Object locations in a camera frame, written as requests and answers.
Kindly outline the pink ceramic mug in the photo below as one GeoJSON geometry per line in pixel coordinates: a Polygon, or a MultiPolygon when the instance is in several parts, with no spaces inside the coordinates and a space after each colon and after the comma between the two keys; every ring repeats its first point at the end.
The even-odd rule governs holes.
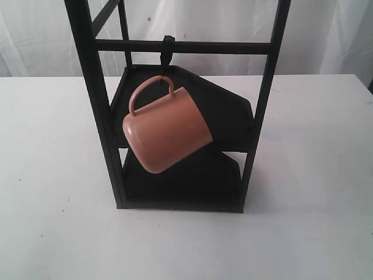
{"type": "Polygon", "coordinates": [[[213,140],[191,95],[184,87],[175,89],[167,76],[153,76],[141,83],[133,91],[128,108],[122,130],[137,160],[149,173],[165,171],[213,140]],[[136,109],[140,93],[160,80],[167,82],[168,93],[136,109]]]}

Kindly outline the white backdrop curtain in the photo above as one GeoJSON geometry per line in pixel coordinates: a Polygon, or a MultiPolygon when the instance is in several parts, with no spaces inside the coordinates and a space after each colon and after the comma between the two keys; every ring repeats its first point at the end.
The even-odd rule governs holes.
{"type": "MultiPolygon", "coordinates": [[[[126,1],[129,38],[267,42],[276,1],[126,1]]],[[[260,75],[262,55],[175,54],[198,75],[260,75]]],[[[1,2],[2,76],[79,76],[63,1],[1,2]]],[[[355,74],[372,80],[371,1],[293,1],[277,74],[355,74]]]]}

